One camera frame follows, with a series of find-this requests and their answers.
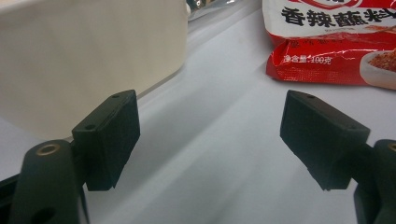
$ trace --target white tabletop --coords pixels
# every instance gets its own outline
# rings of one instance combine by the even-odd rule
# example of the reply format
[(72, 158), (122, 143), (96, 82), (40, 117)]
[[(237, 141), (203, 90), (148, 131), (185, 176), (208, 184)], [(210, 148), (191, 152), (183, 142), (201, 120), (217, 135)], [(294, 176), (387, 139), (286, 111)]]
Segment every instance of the white tabletop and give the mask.
[[(396, 139), (396, 92), (272, 80), (273, 47), (260, 1), (250, 2), (191, 25), (183, 67), (138, 101), (141, 137), (118, 185), (87, 192), (92, 223), (357, 222), (356, 183), (322, 191), (279, 137), (286, 93), (316, 95), (348, 114), (372, 130), (372, 146)], [(0, 119), (0, 178), (15, 175), (39, 142)]]

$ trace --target white box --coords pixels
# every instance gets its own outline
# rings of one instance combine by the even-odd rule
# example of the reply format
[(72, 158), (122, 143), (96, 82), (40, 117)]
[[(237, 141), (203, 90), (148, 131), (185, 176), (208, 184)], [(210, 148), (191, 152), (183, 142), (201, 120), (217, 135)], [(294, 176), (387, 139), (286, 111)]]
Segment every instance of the white box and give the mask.
[(109, 95), (183, 64), (185, 0), (0, 0), (0, 116), (65, 138)]

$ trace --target food image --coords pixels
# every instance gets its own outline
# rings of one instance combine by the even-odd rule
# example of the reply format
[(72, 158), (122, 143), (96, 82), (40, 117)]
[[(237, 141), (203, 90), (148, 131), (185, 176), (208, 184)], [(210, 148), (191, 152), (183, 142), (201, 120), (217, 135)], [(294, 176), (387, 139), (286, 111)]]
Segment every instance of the food image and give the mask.
[(396, 26), (369, 25), (369, 26), (366, 26), (365, 29), (376, 31), (376, 32), (388, 32), (391, 34), (396, 34)]
[(377, 68), (396, 72), (396, 49), (376, 55), (369, 64)]

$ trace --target plastic packaging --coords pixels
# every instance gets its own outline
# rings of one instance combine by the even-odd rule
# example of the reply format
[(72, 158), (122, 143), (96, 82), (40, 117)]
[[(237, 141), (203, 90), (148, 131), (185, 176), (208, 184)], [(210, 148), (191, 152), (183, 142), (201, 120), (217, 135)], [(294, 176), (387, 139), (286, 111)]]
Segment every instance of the plastic packaging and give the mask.
[(372, 63), (396, 64), (395, 1), (263, 0), (262, 11), (276, 46), (269, 76), (396, 90), (396, 71)]

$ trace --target metal screw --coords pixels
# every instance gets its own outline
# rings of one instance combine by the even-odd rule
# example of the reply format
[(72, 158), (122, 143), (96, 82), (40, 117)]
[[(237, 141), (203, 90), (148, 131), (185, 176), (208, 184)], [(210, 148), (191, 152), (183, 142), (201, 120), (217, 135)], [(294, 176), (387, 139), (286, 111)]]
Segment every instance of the metal screw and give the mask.
[(52, 153), (55, 153), (60, 148), (61, 148), (61, 146), (59, 146), (58, 144), (48, 144), (48, 145), (44, 145), (43, 147), (39, 148), (35, 152), (35, 154), (37, 154), (37, 156), (48, 156)]

